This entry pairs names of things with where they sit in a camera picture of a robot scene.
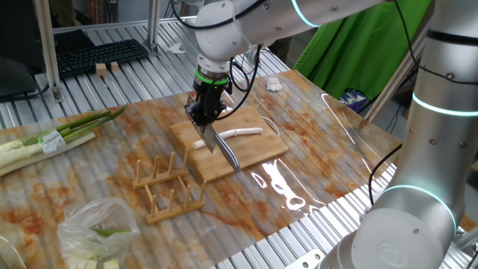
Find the orange stained surface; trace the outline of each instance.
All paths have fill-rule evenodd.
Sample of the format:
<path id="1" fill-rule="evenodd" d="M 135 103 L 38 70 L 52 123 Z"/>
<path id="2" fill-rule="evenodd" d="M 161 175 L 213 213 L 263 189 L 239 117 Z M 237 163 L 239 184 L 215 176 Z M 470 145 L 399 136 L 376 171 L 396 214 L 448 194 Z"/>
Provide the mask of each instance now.
<path id="1" fill-rule="evenodd" d="M 168 169 L 171 152 L 178 152 L 170 126 L 187 121 L 187 94 L 182 94 L 129 105 L 120 117 L 95 130 L 92 141 L 3 176 L 0 237 L 15 247 L 29 269 L 67 268 L 58 223 L 95 199 L 119 197 L 133 209 L 141 231 L 125 268 L 210 268 L 364 185 L 370 170 L 398 145 L 298 72 L 273 76 L 284 89 L 267 91 L 267 77 L 258 78 L 245 105 L 272 121 L 289 150 L 209 184 L 204 208 L 147 226 L 149 199 L 144 189 L 136 191 L 131 184 L 138 159 L 141 176 L 147 176 L 156 155 L 161 173 Z M 224 96 L 230 108 L 240 98 L 238 91 Z M 0 143 L 72 119 L 0 130 Z M 181 158 L 176 166 L 182 166 Z M 190 172 L 184 183 L 196 200 L 202 182 L 194 169 Z M 160 210 L 167 207 L 171 189 L 183 193 L 178 181 L 151 187 Z M 183 200 L 178 195 L 174 202 Z"/>

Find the teal light ring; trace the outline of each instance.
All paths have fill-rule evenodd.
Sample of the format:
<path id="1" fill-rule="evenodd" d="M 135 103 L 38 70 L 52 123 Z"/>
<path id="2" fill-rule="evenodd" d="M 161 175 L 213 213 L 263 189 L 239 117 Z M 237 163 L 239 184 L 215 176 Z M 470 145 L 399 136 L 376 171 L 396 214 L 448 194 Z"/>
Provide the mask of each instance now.
<path id="1" fill-rule="evenodd" d="M 300 11 L 299 5 L 297 4 L 297 0 L 291 0 L 292 4 L 294 5 L 294 8 L 296 9 L 297 15 L 299 15 L 300 19 L 302 19 L 307 25 L 317 28 L 319 25 L 315 25 L 312 22 L 309 22 L 309 20 L 304 16 L 302 11 Z"/>
<path id="2" fill-rule="evenodd" d="M 429 109 L 431 111 L 434 111 L 434 112 L 438 112 L 438 113 L 441 113 L 441 114 L 446 114 L 446 115 L 452 115 L 452 116 L 460 116 L 460 117 L 478 117 L 478 111 L 451 111 L 451 110 L 447 110 L 447 109 L 443 109 L 443 108 L 437 108 L 433 105 L 429 105 L 427 103 L 425 103 L 424 101 L 420 100 L 416 95 L 415 93 L 413 93 L 413 100 L 423 106 L 424 108 L 426 109 Z"/>
<path id="3" fill-rule="evenodd" d="M 452 211 L 450 210 L 450 208 L 448 207 L 447 204 L 445 204 L 445 202 L 443 202 L 443 200 L 441 200 L 440 198 L 438 198 L 436 195 L 432 194 L 431 192 L 427 191 L 427 190 L 424 190 L 423 188 L 419 188 L 419 187 L 415 187 L 415 186 L 410 186 L 410 185 L 398 185 L 398 186 L 394 186 L 394 187 L 391 187 L 391 188 L 388 188 L 386 189 L 383 193 L 386 193 L 387 191 L 391 191 L 393 189 L 398 189 L 398 188 L 411 188 L 411 189 L 414 189 L 414 190 L 417 190 L 417 191 L 421 191 L 425 194 L 428 194 L 430 195 L 431 197 L 435 198 L 437 201 L 440 202 L 440 204 L 442 204 L 447 210 L 448 210 L 448 213 L 450 213 L 450 216 L 451 216 L 451 219 L 453 220 L 453 225 L 455 226 L 455 233 L 456 233 L 456 230 L 458 229 L 458 226 L 456 225 L 456 220 L 455 220 L 455 217 L 453 216 L 453 213 Z"/>

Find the cable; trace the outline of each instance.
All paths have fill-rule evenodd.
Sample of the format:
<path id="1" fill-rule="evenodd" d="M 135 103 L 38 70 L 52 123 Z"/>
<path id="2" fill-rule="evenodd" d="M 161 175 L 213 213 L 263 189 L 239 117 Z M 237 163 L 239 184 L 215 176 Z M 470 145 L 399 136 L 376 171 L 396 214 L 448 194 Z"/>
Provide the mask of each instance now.
<path id="1" fill-rule="evenodd" d="M 397 125 L 397 122 L 398 122 L 398 112 L 400 111 L 401 108 L 402 108 L 402 103 L 400 103 L 400 105 L 398 106 L 397 112 L 395 113 L 395 123 L 394 123 L 394 126 L 393 126 L 393 127 L 391 128 L 391 130 L 390 130 L 390 135 L 391 135 L 391 133 L 394 131 L 395 126 Z"/>
<path id="2" fill-rule="evenodd" d="M 170 2 L 170 3 L 168 3 L 168 5 L 167 5 L 167 7 L 166 7 L 166 11 L 164 12 L 164 16 L 163 16 L 163 18 L 167 18 L 167 14 L 168 14 L 168 13 L 169 13 L 169 11 L 170 11 L 170 6 L 171 6 L 171 2 Z"/>
<path id="3" fill-rule="evenodd" d="M 237 5 L 237 1 L 236 0 L 231 0 L 231 4 L 232 4 L 232 7 L 231 7 L 231 17 L 232 17 L 232 22 L 234 23 L 234 27 L 236 27 L 236 29 L 238 30 L 239 34 L 240 34 L 240 37 L 242 37 L 243 40 L 246 41 L 247 45 L 249 46 L 249 48 L 253 48 L 254 45 L 249 41 L 249 39 L 246 37 L 246 35 L 244 34 L 244 32 L 242 31 L 242 27 L 240 26 L 240 24 L 238 23 L 238 19 L 236 18 L 236 15 L 238 14 L 238 5 Z"/>
<path id="4" fill-rule="evenodd" d="M 182 12 L 182 8 L 184 7 L 184 3 L 181 2 L 181 8 L 179 9 L 179 14 Z M 174 16 L 173 11 L 171 10 L 170 18 Z"/>
<path id="5" fill-rule="evenodd" d="M 465 269 L 470 269 L 471 268 L 471 265 L 473 264 L 473 262 L 475 261 L 475 259 L 477 258 L 478 256 L 478 251 L 476 251 L 474 254 L 473 254 L 473 258 L 471 258 L 470 262 L 468 263 L 467 267 Z"/>
<path id="6" fill-rule="evenodd" d="M 398 112 L 400 111 L 401 108 L 402 108 L 402 103 L 400 103 L 400 104 L 398 105 L 397 111 L 395 111 L 394 115 L 391 117 L 391 121 L 390 121 L 390 123 L 388 124 L 387 129 L 385 130 L 386 132 L 388 132 L 388 128 L 390 128 L 390 126 L 394 123 L 395 117 L 398 118 Z"/>
<path id="7" fill-rule="evenodd" d="M 244 17 L 245 15 L 249 14 L 251 11 L 253 11 L 254 9 L 256 9 L 257 7 L 259 7 L 261 4 L 265 3 L 266 0 L 258 0 L 256 2 L 254 2 L 254 4 L 251 4 L 248 8 L 246 8 L 245 10 L 243 10 L 242 12 L 240 12 L 238 15 L 236 15 L 236 19 L 240 19 L 242 17 Z M 174 8 L 174 4 L 173 4 L 173 0 L 170 0 L 170 3 L 173 5 L 172 8 L 173 8 L 173 13 L 174 13 L 174 16 L 176 17 L 176 19 L 184 26 L 188 27 L 189 29 L 193 29 L 193 30 L 209 30 L 209 29 L 214 29 L 214 28 L 218 28 L 218 27 L 221 27 L 221 26 L 224 26 L 224 25 L 228 25 L 229 23 L 233 22 L 233 19 L 227 19 L 225 21 L 222 21 L 222 22 L 218 22 L 216 24 L 213 24 L 213 25 L 204 25 L 204 26 L 195 26 L 195 25 L 190 25 L 189 23 L 185 22 L 184 20 L 181 19 L 181 17 L 178 15 L 178 12 L 176 11 L 176 9 Z"/>
<path id="8" fill-rule="evenodd" d="M 232 66 L 233 66 L 233 65 L 234 65 L 237 69 L 239 69 L 239 70 L 242 72 L 242 74 L 243 74 L 243 76 L 244 76 L 244 78 L 245 78 L 245 80 L 246 80 L 246 88 L 243 89 L 242 87 L 240 87 L 240 86 L 236 83 L 236 81 L 235 81 L 235 79 L 234 79 L 234 74 L 233 74 L 233 72 L 232 72 Z M 231 63 L 229 64 L 229 78 L 231 79 L 233 85 L 234 85 L 238 90 L 240 90 L 240 91 L 243 92 L 243 93 L 247 92 L 247 89 L 249 88 L 249 84 L 250 84 L 250 83 L 249 83 L 249 78 L 247 77 L 246 71 L 244 71 L 244 69 L 243 69 L 238 63 L 234 62 L 234 57 L 231 57 Z"/>
<path id="9" fill-rule="evenodd" d="M 241 69 L 244 69 L 244 59 L 246 58 L 246 55 L 243 54 L 242 55 L 242 61 L 240 62 L 240 68 Z M 254 68 L 252 68 L 249 72 L 246 72 L 247 75 L 250 75 L 252 74 L 252 72 L 254 72 Z"/>
<path id="10" fill-rule="evenodd" d="M 39 95 L 44 94 L 49 89 L 49 84 L 47 83 L 46 86 L 38 93 L 30 94 L 27 96 L 15 96 L 15 97 L 0 97 L 0 102 L 14 102 L 14 101 L 23 101 L 29 100 Z"/>
<path id="11" fill-rule="evenodd" d="M 244 97 L 242 98 L 242 100 L 231 112 L 229 112 L 227 115 L 224 115 L 222 117 L 218 117 L 217 120 L 224 120 L 225 118 L 233 115 L 233 113 L 236 112 L 242 106 L 242 104 L 246 101 L 247 97 L 249 96 L 249 93 L 251 93 L 252 86 L 254 85 L 255 76 L 257 75 L 257 71 L 259 69 L 259 57 L 261 56 L 261 48 L 262 48 L 262 44 L 258 45 L 257 52 L 255 53 L 254 73 L 252 74 L 251 82 L 247 88 L 246 94 L 244 94 Z"/>
<path id="12" fill-rule="evenodd" d="M 397 7 L 397 11 L 398 11 L 398 15 L 400 16 L 400 19 L 402 20 L 402 25 L 403 25 L 403 30 L 405 31 L 405 36 L 406 36 L 406 41 L 409 45 L 409 51 L 410 51 L 410 55 L 412 56 L 412 60 L 415 62 L 415 64 L 417 64 L 418 68 L 422 69 L 423 71 L 425 72 L 429 72 L 430 74 L 433 74 L 433 75 L 436 75 L 440 78 L 443 78 L 443 79 L 446 79 L 450 82 L 453 82 L 453 83 L 457 83 L 457 84 L 466 84 L 466 85 L 476 85 L 478 86 L 478 82 L 464 82 L 464 81 L 456 81 L 456 80 L 453 80 L 451 78 L 447 78 L 446 76 L 442 75 L 442 74 L 438 74 L 436 72 L 433 72 L 431 70 L 428 70 L 427 68 L 425 67 L 422 67 L 417 59 L 415 58 L 415 55 L 413 53 L 413 48 L 412 48 L 412 42 L 410 40 L 410 34 L 409 34 L 409 30 L 406 28 L 406 22 L 405 22 L 405 18 L 403 17 L 403 13 L 402 13 L 402 10 L 400 9 L 400 6 L 398 5 L 398 1 L 397 0 L 394 0 L 394 3 L 395 3 L 395 6 Z"/>
<path id="13" fill-rule="evenodd" d="M 397 152 L 399 149 L 402 148 L 402 144 L 398 145 L 394 150 L 392 150 L 390 153 L 388 153 L 382 160 L 379 161 L 379 163 L 373 168 L 372 173 L 370 173 L 370 177 L 368 178 L 368 196 L 370 198 L 370 204 L 373 205 L 373 195 L 372 195 L 372 180 L 373 180 L 373 175 L 376 173 L 376 171 L 380 168 L 380 166 L 387 161 L 395 152 Z"/>

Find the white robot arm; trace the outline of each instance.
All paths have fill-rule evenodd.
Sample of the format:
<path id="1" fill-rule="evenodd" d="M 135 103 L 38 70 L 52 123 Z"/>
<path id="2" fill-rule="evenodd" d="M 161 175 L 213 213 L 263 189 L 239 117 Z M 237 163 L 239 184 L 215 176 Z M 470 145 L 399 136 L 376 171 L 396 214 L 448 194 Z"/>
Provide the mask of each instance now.
<path id="1" fill-rule="evenodd" d="M 207 136 L 223 110 L 220 94 L 230 57 L 381 2 L 237 0 L 204 6 L 196 26 L 254 8 L 221 27 L 196 32 L 202 52 L 194 82 L 198 97 L 186 109 L 199 133 Z M 478 148 L 477 18 L 478 1 L 436 0 L 398 170 L 358 230 L 335 246 L 320 269 L 440 266 L 465 210 L 465 180 Z M 219 105 L 204 112 L 206 99 Z M 215 139 L 225 155 L 231 154 Z"/>

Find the white food stick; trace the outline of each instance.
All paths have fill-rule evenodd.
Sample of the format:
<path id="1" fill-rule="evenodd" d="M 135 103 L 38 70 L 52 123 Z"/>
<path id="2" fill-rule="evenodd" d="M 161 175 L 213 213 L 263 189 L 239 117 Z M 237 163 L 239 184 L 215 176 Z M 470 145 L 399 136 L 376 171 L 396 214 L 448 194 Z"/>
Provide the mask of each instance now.
<path id="1" fill-rule="evenodd" d="M 248 128 L 248 129 L 235 129 L 235 130 L 229 130 L 220 133 L 219 135 L 223 138 L 226 139 L 228 137 L 234 137 L 238 135 L 256 135 L 256 134 L 261 134 L 263 132 L 262 128 Z M 204 147 L 206 144 L 204 143 L 203 140 L 198 140 L 193 143 L 193 149 L 200 149 Z"/>

